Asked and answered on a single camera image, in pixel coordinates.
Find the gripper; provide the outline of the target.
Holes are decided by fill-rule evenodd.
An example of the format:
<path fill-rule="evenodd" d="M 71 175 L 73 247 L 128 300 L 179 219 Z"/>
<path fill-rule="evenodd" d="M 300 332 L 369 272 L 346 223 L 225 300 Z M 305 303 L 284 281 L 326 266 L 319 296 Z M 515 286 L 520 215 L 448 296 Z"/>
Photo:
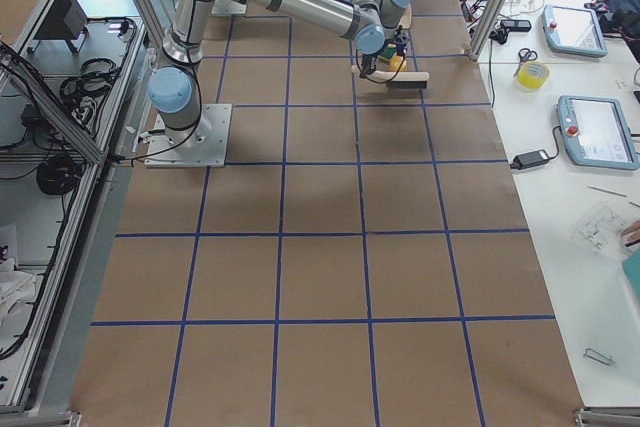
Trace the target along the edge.
<path fill-rule="evenodd" d="M 359 69 L 359 77 L 361 79 L 367 79 L 371 71 L 377 70 L 377 60 L 381 53 L 384 52 L 386 46 L 383 45 L 380 49 L 372 54 L 361 53 L 360 60 L 357 62 Z"/>

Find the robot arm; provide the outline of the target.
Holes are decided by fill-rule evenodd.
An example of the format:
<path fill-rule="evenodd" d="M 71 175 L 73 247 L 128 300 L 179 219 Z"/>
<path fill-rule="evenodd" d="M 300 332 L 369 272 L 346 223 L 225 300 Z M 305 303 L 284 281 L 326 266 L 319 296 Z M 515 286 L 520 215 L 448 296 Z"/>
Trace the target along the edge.
<path fill-rule="evenodd" d="M 361 77 L 377 77 L 376 60 L 405 27 L 411 0 L 231 0 L 255 3 L 351 41 L 362 56 Z M 162 60 L 148 94 L 164 123 L 171 149 L 200 146 L 208 128 L 197 78 L 201 44 L 215 0 L 177 0 L 171 26 L 162 36 Z"/>

